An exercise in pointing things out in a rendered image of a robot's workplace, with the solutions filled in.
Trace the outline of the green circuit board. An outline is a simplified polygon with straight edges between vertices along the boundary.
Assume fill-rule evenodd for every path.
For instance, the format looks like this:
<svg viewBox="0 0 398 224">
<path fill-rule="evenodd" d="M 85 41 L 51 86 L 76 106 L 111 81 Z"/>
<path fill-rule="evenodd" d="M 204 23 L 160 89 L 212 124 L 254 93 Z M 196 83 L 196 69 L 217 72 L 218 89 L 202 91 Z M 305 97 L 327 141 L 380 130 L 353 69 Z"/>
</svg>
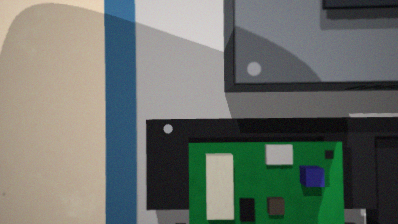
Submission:
<svg viewBox="0 0 398 224">
<path fill-rule="evenodd" d="M 189 224 L 345 224 L 342 142 L 189 143 Z"/>
</svg>

